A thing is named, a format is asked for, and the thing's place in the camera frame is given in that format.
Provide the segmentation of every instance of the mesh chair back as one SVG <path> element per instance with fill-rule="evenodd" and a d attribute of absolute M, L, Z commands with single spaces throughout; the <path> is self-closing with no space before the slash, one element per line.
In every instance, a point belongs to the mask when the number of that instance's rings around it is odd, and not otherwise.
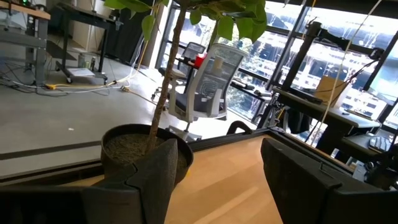
<path fill-rule="evenodd" d="M 201 65 L 194 81 L 195 94 L 211 99 L 217 89 L 222 91 L 220 108 L 226 109 L 226 92 L 229 84 L 247 54 L 223 44 L 214 44 Z"/>
<path fill-rule="evenodd" d="M 202 46 L 200 44 L 194 43 L 194 42 L 189 42 L 187 45 L 187 48 L 185 48 L 184 52 L 182 53 L 181 57 L 188 57 L 190 59 L 195 59 L 198 54 L 202 54 L 206 50 L 205 46 Z M 191 67 L 188 65 L 185 65 L 182 62 L 178 63 L 177 67 L 181 72 L 183 72 L 185 75 L 188 75 Z"/>

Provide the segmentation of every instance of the red object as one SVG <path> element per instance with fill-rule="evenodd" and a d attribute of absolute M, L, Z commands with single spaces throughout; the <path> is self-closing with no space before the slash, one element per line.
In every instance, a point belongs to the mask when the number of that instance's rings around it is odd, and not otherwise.
<path fill-rule="evenodd" d="M 203 61 L 205 60 L 205 58 L 206 58 L 206 53 L 204 53 L 204 54 L 198 54 L 198 55 L 197 55 L 197 58 L 195 59 L 195 64 L 194 64 L 194 66 L 197 67 L 197 68 L 199 68 L 200 65 L 203 63 Z"/>

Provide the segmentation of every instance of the soil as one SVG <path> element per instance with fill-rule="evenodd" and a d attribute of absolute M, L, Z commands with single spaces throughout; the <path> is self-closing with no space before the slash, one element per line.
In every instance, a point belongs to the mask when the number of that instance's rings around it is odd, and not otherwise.
<path fill-rule="evenodd" d="M 110 157 L 122 165 L 132 164 L 134 161 L 144 157 L 147 138 L 148 135 L 146 134 L 124 134 L 109 140 L 105 145 L 105 150 Z M 155 147 L 164 141 L 164 139 L 156 138 Z M 186 167 L 187 161 L 178 151 L 177 170 Z"/>

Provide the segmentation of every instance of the plant stem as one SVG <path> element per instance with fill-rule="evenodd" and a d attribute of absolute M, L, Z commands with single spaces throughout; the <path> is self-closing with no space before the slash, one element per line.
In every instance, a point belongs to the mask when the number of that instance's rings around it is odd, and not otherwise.
<path fill-rule="evenodd" d="M 185 14 L 187 13 L 189 1 L 180 1 L 180 14 L 178 15 L 177 23 L 174 28 L 172 48 L 170 49 L 169 61 L 167 62 L 166 73 L 162 83 L 162 92 L 160 93 L 159 101 L 157 102 L 154 117 L 152 118 L 152 126 L 150 127 L 147 148 L 145 152 L 149 152 L 155 148 L 155 138 L 157 133 L 157 128 L 159 127 L 160 116 L 162 115 L 163 106 L 167 99 L 167 92 L 169 90 L 169 83 L 171 78 L 171 73 L 174 66 L 175 56 L 178 52 L 178 44 L 180 43 L 180 34 L 182 26 L 184 25 Z"/>
<path fill-rule="evenodd" d="M 217 29 L 218 29 L 218 20 L 216 20 L 216 25 L 214 26 L 213 32 L 211 33 L 210 43 L 209 43 L 209 47 L 207 48 L 207 51 L 210 50 L 211 46 L 214 44 L 214 41 L 216 40 Z"/>

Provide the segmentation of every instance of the black plant pot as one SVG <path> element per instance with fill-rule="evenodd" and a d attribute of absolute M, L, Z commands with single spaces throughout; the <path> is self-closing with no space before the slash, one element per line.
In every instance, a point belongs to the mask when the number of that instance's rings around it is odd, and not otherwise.
<path fill-rule="evenodd" d="M 112 157 L 109 157 L 109 154 L 105 150 L 105 145 L 108 143 L 108 141 L 124 134 L 149 134 L 149 131 L 150 126 L 146 124 L 124 124 L 116 126 L 105 133 L 101 141 L 101 162 L 104 167 L 105 178 L 117 173 L 124 167 L 118 161 L 114 160 Z M 187 162 L 186 167 L 177 169 L 175 176 L 175 185 L 177 185 L 179 182 L 181 182 L 181 180 L 184 179 L 189 167 L 192 165 L 193 152 L 184 140 L 170 131 L 158 128 L 156 136 L 165 141 L 168 139 L 176 139 L 178 145 L 178 156 L 183 156 Z"/>

